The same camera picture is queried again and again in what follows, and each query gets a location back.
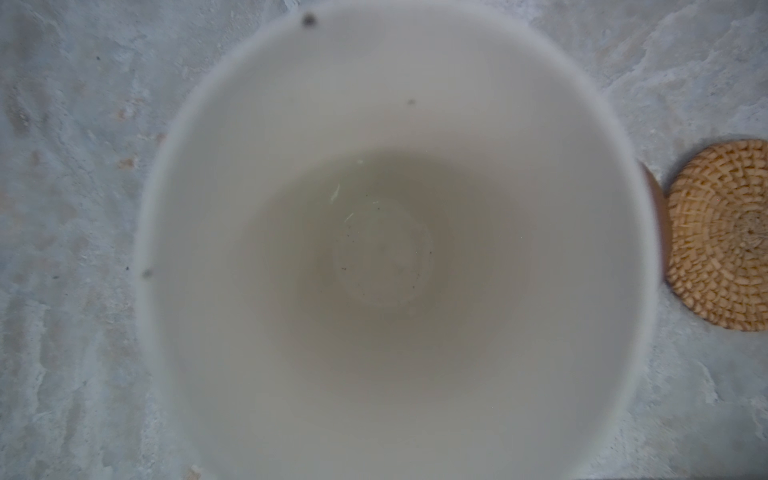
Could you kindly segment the plain brown wooden coaster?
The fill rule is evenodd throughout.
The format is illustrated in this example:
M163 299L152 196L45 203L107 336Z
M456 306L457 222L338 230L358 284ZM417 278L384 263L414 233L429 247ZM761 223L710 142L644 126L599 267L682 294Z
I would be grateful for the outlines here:
M645 174L646 183L653 199L655 216L659 231L661 280L665 281L670 261L672 243L672 223L669 215L667 198L664 195L661 185L653 173L648 169L648 167L643 163L640 163L640 166L642 167Z

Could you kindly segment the light blue mug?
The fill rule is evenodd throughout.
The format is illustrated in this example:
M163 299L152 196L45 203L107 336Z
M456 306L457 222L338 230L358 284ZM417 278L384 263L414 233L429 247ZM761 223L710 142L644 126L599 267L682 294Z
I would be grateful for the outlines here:
M135 313L220 479L572 479L652 337L652 194L525 23L323 1L225 56L146 182Z

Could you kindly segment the rattan woven round coaster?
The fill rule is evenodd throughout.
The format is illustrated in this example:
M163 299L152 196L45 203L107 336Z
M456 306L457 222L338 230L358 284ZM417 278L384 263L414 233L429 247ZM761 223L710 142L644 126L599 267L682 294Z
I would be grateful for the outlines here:
M668 192L666 278L695 314L727 329L767 328L767 143L711 145Z

